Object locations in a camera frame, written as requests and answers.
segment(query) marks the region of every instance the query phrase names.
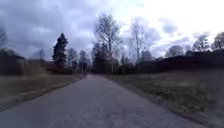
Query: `grass field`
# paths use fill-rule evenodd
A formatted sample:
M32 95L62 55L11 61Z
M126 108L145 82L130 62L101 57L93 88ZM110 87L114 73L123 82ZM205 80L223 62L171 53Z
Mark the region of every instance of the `grass field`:
M218 92L217 90L221 89L220 85L224 83L221 77L223 74L224 71L215 70L176 71L158 74L107 76L107 78L155 103L163 104L165 107L187 113L190 116L203 115L201 120L205 120L208 116L208 110L216 100L214 93Z
M0 111L64 87L82 77L82 75L0 77Z

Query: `asphalt road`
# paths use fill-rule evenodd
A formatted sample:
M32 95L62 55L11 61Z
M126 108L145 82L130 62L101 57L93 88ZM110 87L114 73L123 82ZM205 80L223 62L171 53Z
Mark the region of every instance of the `asphalt road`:
M202 128L100 76L0 113L0 128Z

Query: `bush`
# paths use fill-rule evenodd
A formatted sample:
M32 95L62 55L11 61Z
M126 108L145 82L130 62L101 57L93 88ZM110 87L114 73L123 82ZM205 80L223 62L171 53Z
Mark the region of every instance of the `bush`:
M23 60L12 50L0 50L0 75L22 75Z

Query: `tree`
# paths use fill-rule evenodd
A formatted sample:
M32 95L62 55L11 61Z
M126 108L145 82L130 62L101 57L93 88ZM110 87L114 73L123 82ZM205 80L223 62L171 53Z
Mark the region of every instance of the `tree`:
M224 32L218 33L215 37L215 41L211 46L212 50L219 50L224 48Z
M193 45L193 51L195 52L205 52L209 49L208 39L206 35L201 35L198 37L197 41Z
M77 55L76 50L74 50L73 48L69 48L68 51L67 51L67 64L68 64L68 66L69 67L75 66L76 65L75 61L77 60L77 58L78 58L78 55Z
M121 64L122 65L131 64L131 61L128 57L125 57L125 55L123 54L121 57Z
M119 26L112 15L101 14L95 25L95 37L99 43L105 43L108 47L111 71L113 72L113 57L117 53L119 38Z
M87 56L85 51L80 51L79 53L79 68L81 69L81 72L84 73L86 72L87 69Z
M66 62L65 47L68 44L67 39L62 33L57 39L57 44L54 46L54 54L52 59L57 68L64 68Z
M45 52L43 49L38 50L34 53L33 55L34 59L38 59L38 60L44 60L45 59Z
M107 45L95 43L92 51L93 56L93 72L106 73L107 72Z
M134 43L137 53L137 63L140 61L140 51L146 40L146 34L143 26L139 25L137 21L131 24L131 42Z
M149 51L142 51L140 61L152 61L153 57Z
M169 58L169 57L182 56L182 55L184 55L183 48L179 45L173 45L168 49L168 51L165 54L165 57Z
M3 48L3 46L6 43L7 35L5 33L5 30L0 27L0 48Z

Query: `bare tree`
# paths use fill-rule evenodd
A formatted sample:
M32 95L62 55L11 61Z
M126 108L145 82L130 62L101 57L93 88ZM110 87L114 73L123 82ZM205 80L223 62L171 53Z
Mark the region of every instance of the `bare tree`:
M215 41L211 46L212 50L219 50L224 48L224 32L218 33L215 37Z
M168 49L168 51L165 54L165 57L169 58L169 57L182 56L182 55L184 55L183 48L179 45L173 45Z
M113 72L113 57L117 54L118 45L121 43L119 38L119 26L112 15L101 14L95 25L95 37L98 42L108 46L111 71Z
M84 73L86 72L87 69L87 55L85 51L80 51L79 53L79 68L81 69L81 72Z
M33 55L34 59L38 59L38 60L44 60L45 59L45 52L43 49L38 50L34 53Z
M198 37L197 41L193 45L193 51L204 52L209 49L208 39L206 35L201 35Z
M0 48L4 47L6 43L6 39L7 39L7 36L6 36L5 30L2 27L0 27Z
M152 61L152 60L153 60L153 56L149 51L141 52L140 61L144 62L144 61Z
M76 61L78 58L76 50L73 48L69 48L67 51L67 64L69 67L73 66L74 61Z
M146 40L146 34L143 26L139 25L137 21L131 24L131 42L134 43L133 46L136 48L137 62L140 59L140 52Z

